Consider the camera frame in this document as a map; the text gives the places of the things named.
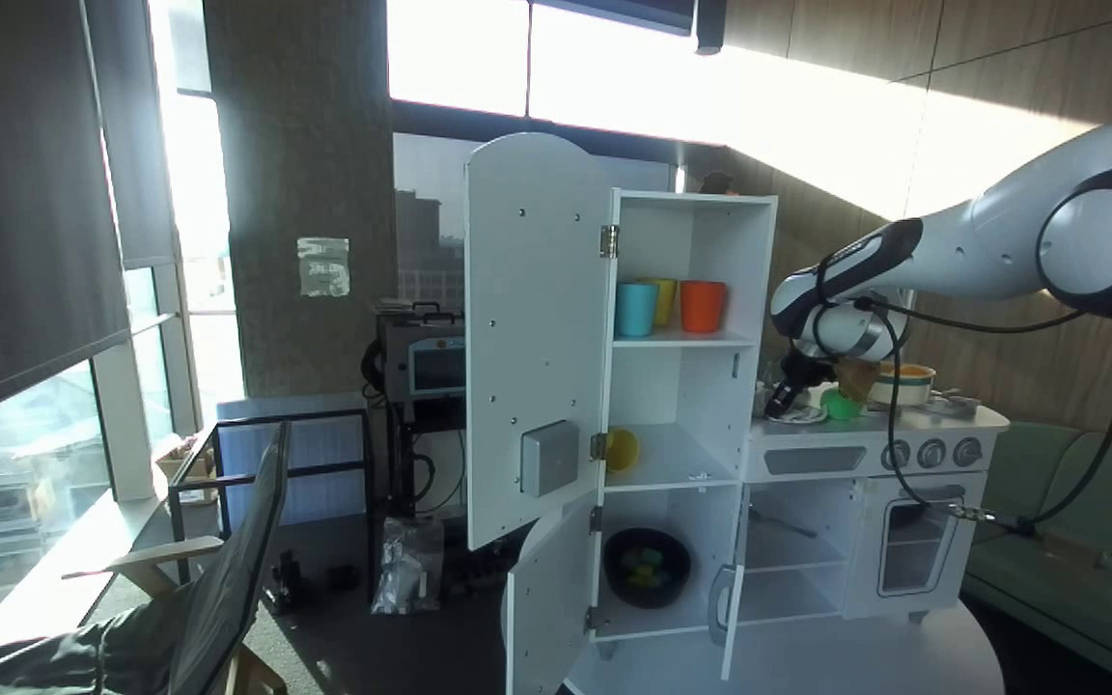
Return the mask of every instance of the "handle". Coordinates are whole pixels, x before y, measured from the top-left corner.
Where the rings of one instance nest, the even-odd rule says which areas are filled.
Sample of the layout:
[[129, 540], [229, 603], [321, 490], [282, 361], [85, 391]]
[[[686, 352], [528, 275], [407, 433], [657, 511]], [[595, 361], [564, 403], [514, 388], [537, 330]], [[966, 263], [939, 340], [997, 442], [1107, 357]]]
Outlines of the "handle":
[[707, 603], [707, 630], [711, 630], [711, 647], [726, 647], [726, 611], [721, 611], [721, 596], [734, 582], [734, 564], [717, 564], [715, 581], [711, 581], [711, 603]]

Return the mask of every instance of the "sunlight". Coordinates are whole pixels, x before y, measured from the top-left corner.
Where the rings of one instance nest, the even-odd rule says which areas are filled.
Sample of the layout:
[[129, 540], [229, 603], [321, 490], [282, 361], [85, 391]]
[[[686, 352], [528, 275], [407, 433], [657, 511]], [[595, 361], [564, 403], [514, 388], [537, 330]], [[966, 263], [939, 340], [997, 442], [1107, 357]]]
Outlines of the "sunlight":
[[923, 87], [721, 49], [729, 149], [876, 218], [958, 204], [1091, 125]]

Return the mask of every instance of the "orange cup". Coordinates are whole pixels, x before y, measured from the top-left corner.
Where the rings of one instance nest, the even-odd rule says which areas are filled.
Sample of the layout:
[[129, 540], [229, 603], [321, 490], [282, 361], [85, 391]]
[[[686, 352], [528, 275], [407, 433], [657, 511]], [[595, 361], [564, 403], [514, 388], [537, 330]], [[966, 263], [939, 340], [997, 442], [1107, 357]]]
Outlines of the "orange cup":
[[679, 330], [683, 334], [721, 334], [726, 282], [679, 282]]

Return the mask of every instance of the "shelf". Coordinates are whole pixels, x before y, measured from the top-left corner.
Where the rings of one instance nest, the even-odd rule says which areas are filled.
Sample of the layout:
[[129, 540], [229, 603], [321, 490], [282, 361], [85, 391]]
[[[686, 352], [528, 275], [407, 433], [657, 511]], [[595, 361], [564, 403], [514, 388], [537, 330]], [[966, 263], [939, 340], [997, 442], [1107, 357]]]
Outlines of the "shelf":
[[757, 340], [717, 334], [717, 335], [686, 335], [686, 334], [657, 334], [645, 340], [609, 340], [613, 352], [742, 352], [752, 347]]
[[636, 465], [628, 473], [608, 477], [608, 495], [622, 490], [679, 490], [679, 488], [734, 488], [729, 465], [715, 461], [679, 424], [636, 424]]
[[833, 568], [841, 558], [816, 532], [789, 523], [748, 518], [748, 573]]
[[600, 591], [600, 643], [625, 643], [625, 638], [670, 638], [670, 634], [698, 634], [707, 630], [707, 596], [698, 582], [686, 582], [674, 608], [645, 611], [622, 603], [608, 582]]
[[824, 582], [840, 576], [809, 576], [809, 573], [775, 573], [775, 576], [746, 576], [742, 596], [742, 625], [748, 623], [796, 623], [840, 616], [829, 591]]

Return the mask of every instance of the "wall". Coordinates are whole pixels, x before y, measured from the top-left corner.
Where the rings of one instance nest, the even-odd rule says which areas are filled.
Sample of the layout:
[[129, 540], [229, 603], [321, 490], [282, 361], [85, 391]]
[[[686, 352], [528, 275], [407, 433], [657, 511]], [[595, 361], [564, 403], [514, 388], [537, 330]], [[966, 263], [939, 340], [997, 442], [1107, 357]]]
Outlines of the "wall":
[[[1022, 160], [1112, 125], [1112, 0], [729, 0], [739, 160], [697, 163], [780, 195], [775, 275], [975, 199]], [[1026, 324], [1048, 298], [923, 309]], [[921, 324], [912, 357], [1012, 418], [1105, 424], [1112, 320], [997, 340]]]
[[[210, 0], [246, 398], [359, 388], [393, 294], [381, 0]], [[352, 298], [302, 298], [299, 237], [352, 240]]]

